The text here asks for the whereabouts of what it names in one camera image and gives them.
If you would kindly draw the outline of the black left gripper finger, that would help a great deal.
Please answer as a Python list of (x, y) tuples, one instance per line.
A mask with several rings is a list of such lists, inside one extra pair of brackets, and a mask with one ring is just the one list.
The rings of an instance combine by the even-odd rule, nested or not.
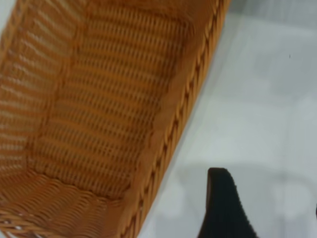
[(230, 172), (209, 168), (206, 213), (199, 238), (257, 238)]

